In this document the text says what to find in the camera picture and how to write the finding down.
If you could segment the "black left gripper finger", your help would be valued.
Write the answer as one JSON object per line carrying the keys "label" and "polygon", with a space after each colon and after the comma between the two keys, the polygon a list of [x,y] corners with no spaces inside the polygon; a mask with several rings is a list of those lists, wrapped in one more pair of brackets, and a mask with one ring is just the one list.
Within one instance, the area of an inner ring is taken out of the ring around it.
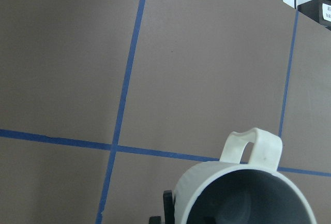
{"label": "black left gripper finger", "polygon": [[166,190],[163,192],[163,211],[164,211],[164,221],[162,221],[161,216],[151,216],[148,220],[149,224],[175,224],[174,217],[174,200],[171,190]]}

